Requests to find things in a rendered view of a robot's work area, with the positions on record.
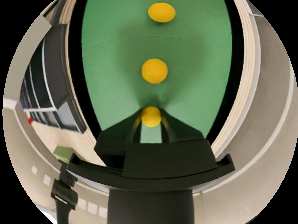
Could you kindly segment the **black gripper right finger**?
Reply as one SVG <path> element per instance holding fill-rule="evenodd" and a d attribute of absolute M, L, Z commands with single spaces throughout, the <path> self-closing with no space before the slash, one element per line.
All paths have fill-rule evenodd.
<path fill-rule="evenodd" d="M 162 108 L 160 112 L 161 143 L 205 140 L 201 131 L 171 116 Z"/>

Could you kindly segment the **yellow ball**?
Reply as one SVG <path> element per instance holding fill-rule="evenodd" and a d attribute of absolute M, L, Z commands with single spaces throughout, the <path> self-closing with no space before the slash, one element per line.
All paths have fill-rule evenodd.
<path fill-rule="evenodd" d="M 157 22 L 168 22 L 175 17 L 175 10 L 166 3 L 153 4 L 148 10 L 149 16 Z"/>
<path fill-rule="evenodd" d="M 153 127 L 159 124 L 161 121 L 161 112 L 159 109 L 153 106 L 146 107 L 141 114 L 142 122 L 149 127 Z"/>
<path fill-rule="evenodd" d="M 150 59 L 142 66 L 142 76 L 149 83 L 160 83 L 167 76 L 167 66 L 159 59 Z"/>

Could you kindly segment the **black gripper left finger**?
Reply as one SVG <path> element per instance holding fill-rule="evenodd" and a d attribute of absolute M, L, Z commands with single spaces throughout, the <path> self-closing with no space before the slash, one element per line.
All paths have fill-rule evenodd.
<path fill-rule="evenodd" d="M 141 133 L 142 133 L 141 114 L 142 114 L 142 108 L 137 110 L 131 116 L 101 131 L 98 136 L 98 139 L 124 141 L 127 143 L 129 142 L 141 143 Z"/>

